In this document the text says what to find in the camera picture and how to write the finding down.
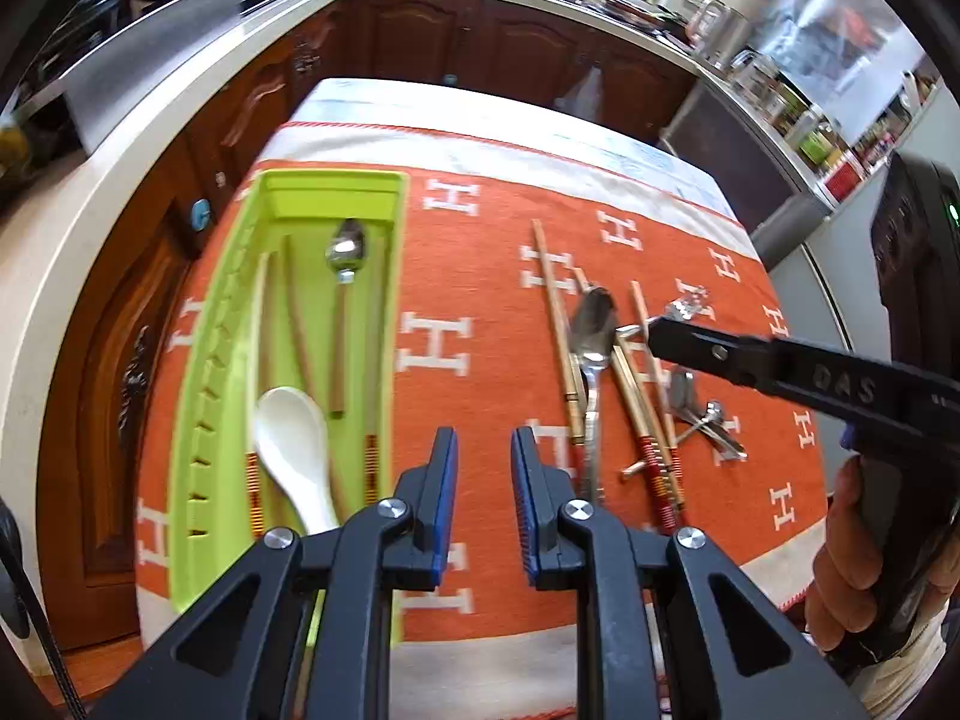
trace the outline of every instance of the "table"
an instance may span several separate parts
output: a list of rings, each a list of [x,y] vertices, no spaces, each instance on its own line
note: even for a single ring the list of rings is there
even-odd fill
[[[536,594],[520,565],[509,436],[528,424],[542,456],[568,467],[531,218],[544,224],[568,311],[574,265],[611,290],[624,322],[631,279],[655,313],[693,286],[712,294],[702,321],[737,333],[788,330],[750,238],[708,176],[588,122],[509,100],[398,82],[325,81],[261,154],[266,167],[385,166],[409,177],[392,409],[395,472],[424,461],[452,424],[461,471],[450,569],[434,594],[411,594],[392,654],[392,716],[553,716],[575,700],[569,594]],[[189,337],[241,189],[184,287],[152,391],[139,480],[137,567],[143,635],[176,616],[165,553],[166,478]],[[443,365],[434,365],[443,361]],[[608,508],[653,521],[613,377],[603,381],[602,480]],[[705,440],[683,445],[691,521],[771,600],[803,596],[824,538],[823,476],[807,410],[701,377],[751,453],[722,463]]]

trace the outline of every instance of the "white ceramic spoon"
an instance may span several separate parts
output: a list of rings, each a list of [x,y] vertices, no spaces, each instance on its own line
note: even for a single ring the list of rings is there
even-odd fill
[[[261,463],[290,498],[306,536],[339,527],[330,498],[326,422],[310,396],[292,386],[264,392],[253,431]]]

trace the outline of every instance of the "human hand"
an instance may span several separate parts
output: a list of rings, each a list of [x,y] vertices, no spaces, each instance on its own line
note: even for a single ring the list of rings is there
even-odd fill
[[[859,458],[851,458],[837,474],[827,542],[813,560],[813,584],[806,591],[806,624],[825,652],[839,645],[846,632],[866,630],[877,616],[870,588],[880,576],[883,557],[856,507],[862,488]],[[938,613],[959,581],[960,538],[954,533],[930,570],[920,624]]]

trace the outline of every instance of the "cabinet handle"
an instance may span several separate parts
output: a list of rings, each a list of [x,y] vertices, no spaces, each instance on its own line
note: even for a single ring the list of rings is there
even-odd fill
[[[302,37],[296,38],[296,45],[294,45],[294,72],[298,76],[302,76],[310,69],[308,66],[308,50],[309,44],[307,44],[306,39]]]
[[[117,415],[117,437],[127,455],[136,449],[134,443],[139,435],[140,418],[150,388],[150,371],[147,370],[147,337],[150,325],[145,324],[133,342],[133,354],[120,377],[120,412]]]
[[[457,35],[457,45],[454,47],[454,55],[459,55],[460,51],[463,50],[464,40],[467,39],[467,35],[473,31],[471,26],[463,25],[460,27],[460,34]]]

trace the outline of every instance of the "orange tablecloth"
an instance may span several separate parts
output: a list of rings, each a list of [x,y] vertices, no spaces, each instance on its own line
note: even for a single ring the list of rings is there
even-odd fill
[[[785,335],[770,280],[734,221],[630,178],[529,149],[397,127],[292,122],[255,170],[308,166],[388,167],[410,176],[395,336],[395,472],[426,460],[437,426],[452,425],[459,436],[450,569],[437,594],[401,602],[404,641],[411,643],[395,651],[395,717],[493,718],[567,707],[575,697],[573,598],[528,589],[509,473],[510,432],[523,424],[534,427],[544,459],[560,466],[566,460],[530,220],[542,221],[556,274],[570,280],[571,312],[576,265],[613,292],[624,323],[637,319],[628,292],[637,279],[654,313],[703,285],[712,310],[702,322]],[[189,276],[184,310],[171,328],[183,337],[243,196],[241,190]],[[188,354],[189,346],[167,347],[148,415],[137,527],[147,641],[172,619],[162,560],[166,476]],[[453,362],[426,367],[424,357]],[[810,581],[826,514],[810,414],[707,376],[699,379],[699,395],[723,402],[728,428],[750,459],[722,463],[702,437],[685,442],[689,518],[775,603],[789,605]],[[602,403],[607,506],[632,526],[653,522],[640,477],[626,485],[616,478],[635,461],[635,447],[613,375],[603,379]]]

